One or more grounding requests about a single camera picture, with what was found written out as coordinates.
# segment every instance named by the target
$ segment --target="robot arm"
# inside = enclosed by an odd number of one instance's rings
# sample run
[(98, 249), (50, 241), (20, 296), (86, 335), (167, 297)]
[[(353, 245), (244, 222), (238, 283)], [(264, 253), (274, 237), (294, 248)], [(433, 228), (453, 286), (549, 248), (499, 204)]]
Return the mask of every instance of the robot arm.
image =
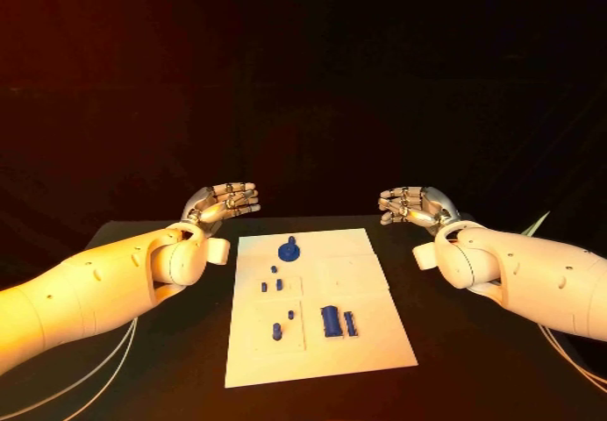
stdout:
[(381, 194), (382, 224), (407, 220), (435, 234), (434, 242), (414, 248), (420, 268), (438, 267), (456, 288), (551, 329), (607, 340), (607, 260), (575, 246), (461, 221), (445, 199), (433, 188)]
[(225, 218), (259, 209), (251, 183), (203, 188), (167, 228), (86, 250), (35, 280), (0, 291), (0, 374), (46, 349), (115, 329), (182, 292), (229, 242)]

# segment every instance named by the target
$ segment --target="small blue piece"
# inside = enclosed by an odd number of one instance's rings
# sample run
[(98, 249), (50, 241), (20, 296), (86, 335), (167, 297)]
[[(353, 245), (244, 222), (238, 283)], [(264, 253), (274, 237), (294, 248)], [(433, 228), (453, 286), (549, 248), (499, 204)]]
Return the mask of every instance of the small blue piece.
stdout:
[(323, 315), (324, 322), (324, 337), (345, 336), (342, 326), (339, 325), (337, 308), (333, 305), (327, 305), (320, 309), (320, 314)]
[(345, 312), (345, 325), (347, 326), (347, 336), (358, 336), (355, 320), (352, 319), (352, 311)]
[(291, 236), (288, 242), (278, 247), (278, 257), (284, 261), (294, 261), (300, 257), (300, 247), (294, 244), (294, 236)]
[(283, 330), (281, 330), (281, 324), (280, 323), (274, 323), (274, 326), (272, 326), (272, 339), (274, 340), (283, 339)]

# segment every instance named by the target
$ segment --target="dark backdrop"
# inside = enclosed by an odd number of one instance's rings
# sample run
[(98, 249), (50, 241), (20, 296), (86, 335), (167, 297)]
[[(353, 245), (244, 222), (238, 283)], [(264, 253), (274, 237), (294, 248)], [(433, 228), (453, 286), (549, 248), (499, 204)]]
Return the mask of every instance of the dark backdrop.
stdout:
[(1, 285), (251, 181), (264, 216), (431, 185), (604, 253), (603, 2), (0, 3)]

